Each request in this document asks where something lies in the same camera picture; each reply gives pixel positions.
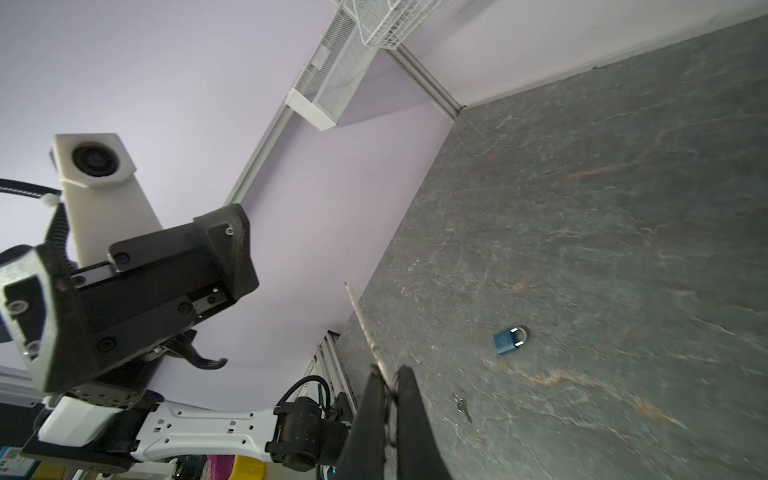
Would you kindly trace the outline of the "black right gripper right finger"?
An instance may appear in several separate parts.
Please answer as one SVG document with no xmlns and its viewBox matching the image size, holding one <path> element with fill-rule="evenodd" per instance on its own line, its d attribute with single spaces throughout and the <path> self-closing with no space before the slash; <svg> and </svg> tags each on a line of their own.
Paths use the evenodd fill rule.
<svg viewBox="0 0 768 480">
<path fill-rule="evenodd" d="M 396 450 L 400 480 L 451 480 L 437 447 L 412 368 L 397 371 Z"/>
</svg>

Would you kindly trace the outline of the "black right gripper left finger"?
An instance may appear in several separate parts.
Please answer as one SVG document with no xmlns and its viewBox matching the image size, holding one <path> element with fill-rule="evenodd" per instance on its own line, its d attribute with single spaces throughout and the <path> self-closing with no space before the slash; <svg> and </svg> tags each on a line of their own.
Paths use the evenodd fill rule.
<svg viewBox="0 0 768 480">
<path fill-rule="evenodd" d="M 390 390 L 373 365 L 341 456 L 336 479 L 381 480 L 384 477 Z"/>
</svg>

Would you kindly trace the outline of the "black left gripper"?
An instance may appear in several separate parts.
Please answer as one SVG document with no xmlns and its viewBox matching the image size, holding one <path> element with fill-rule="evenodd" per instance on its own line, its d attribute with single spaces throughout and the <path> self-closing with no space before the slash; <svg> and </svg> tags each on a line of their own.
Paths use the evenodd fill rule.
<svg viewBox="0 0 768 480">
<path fill-rule="evenodd" d="M 66 393 L 220 313 L 259 286 L 238 204 L 111 245 L 70 269 L 50 244 L 1 254 L 1 319 L 42 393 Z"/>
</svg>

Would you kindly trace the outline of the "silver key with ring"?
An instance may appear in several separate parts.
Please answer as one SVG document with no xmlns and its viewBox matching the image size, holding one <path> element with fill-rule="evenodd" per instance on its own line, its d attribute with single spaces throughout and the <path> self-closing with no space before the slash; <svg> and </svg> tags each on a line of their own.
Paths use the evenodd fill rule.
<svg viewBox="0 0 768 480">
<path fill-rule="evenodd" d="M 352 288 L 351 284 L 347 281 L 344 282 L 344 287 L 345 287 L 348 299 L 350 301 L 350 304 L 352 306 L 355 318 L 357 319 L 357 322 L 363 332 L 363 336 L 368 345 L 370 353 L 374 359 L 376 368 L 378 369 L 378 372 L 384 383 L 384 390 L 386 393 L 385 427 L 384 427 L 385 439 L 387 441 L 387 444 L 390 447 L 396 448 L 397 447 L 397 434 L 395 430 L 396 424 L 392 423 L 392 420 L 391 420 L 391 407 L 395 403 L 396 383 L 394 380 L 394 376 L 392 375 L 390 369 L 386 365 L 384 358 L 382 356 L 381 349 L 379 348 L 379 346 L 377 345 L 376 341 L 373 338 L 369 324 L 364 317 L 363 311 L 358 303 L 358 297 L 356 296 L 354 289 Z"/>
</svg>

